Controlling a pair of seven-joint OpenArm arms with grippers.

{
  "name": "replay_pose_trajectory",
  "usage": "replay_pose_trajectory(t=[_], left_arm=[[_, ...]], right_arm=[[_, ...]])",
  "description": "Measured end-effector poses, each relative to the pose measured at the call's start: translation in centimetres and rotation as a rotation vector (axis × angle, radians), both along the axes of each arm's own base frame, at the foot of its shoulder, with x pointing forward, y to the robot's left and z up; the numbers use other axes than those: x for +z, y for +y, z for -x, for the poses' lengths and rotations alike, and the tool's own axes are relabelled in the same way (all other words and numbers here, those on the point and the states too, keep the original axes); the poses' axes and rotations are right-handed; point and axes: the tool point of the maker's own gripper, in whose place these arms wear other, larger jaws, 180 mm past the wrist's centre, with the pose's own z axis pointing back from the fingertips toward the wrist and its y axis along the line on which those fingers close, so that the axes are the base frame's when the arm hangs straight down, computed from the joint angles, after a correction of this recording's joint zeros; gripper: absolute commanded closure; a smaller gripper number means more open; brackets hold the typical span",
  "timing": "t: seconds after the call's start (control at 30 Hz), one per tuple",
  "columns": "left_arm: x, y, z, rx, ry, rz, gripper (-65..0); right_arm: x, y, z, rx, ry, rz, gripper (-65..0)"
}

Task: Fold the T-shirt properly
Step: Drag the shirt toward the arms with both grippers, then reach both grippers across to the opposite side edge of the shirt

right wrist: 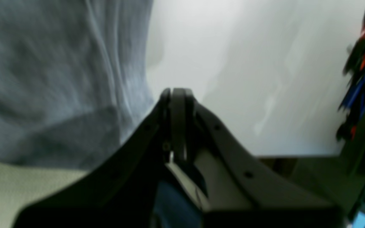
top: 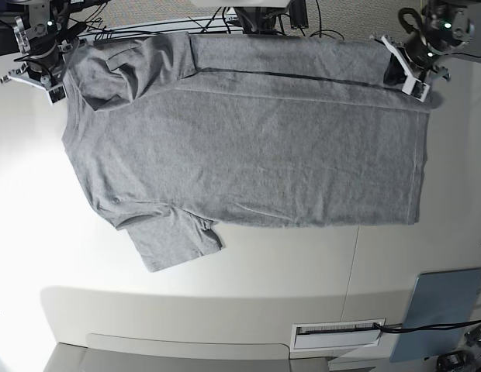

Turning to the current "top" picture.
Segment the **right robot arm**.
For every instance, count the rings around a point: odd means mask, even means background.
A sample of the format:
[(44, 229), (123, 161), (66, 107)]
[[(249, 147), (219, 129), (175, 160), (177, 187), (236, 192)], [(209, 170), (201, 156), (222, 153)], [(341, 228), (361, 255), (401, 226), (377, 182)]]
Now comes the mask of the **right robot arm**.
[(70, 17), (101, 1), (0, 1), (0, 55), (19, 51), (18, 67), (1, 77), (45, 91), (54, 101), (64, 95), (63, 78), (78, 35), (87, 23)]

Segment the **robot base stand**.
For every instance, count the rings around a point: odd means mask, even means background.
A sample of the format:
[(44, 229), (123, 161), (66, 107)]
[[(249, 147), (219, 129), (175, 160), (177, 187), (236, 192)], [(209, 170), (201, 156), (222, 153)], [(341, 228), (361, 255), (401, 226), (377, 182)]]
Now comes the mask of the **robot base stand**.
[(283, 18), (289, 20), (290, 29), (300, 31), (303, 36), (309, 28), (305, 1), (287, 1), (282, 7), (231, 7), (221, 13), (227, 33), (237, 27), (247, 35), (286, 36)]

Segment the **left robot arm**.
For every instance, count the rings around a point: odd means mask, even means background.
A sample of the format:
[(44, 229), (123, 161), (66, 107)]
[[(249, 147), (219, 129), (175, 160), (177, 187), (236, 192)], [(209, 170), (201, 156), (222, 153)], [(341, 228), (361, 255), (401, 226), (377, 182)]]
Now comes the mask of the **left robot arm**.
[(437, 77), (450, 79), (439, 61), (466, 47), (475, 33), (469, 18), (474, 1), (424, 1), (420, 9), (401, 8), (397, 18), (409, 38), (400, 43), (389, 36), (378, 40), (391, 53), (383, 83), (389, 86), (426, 84)]

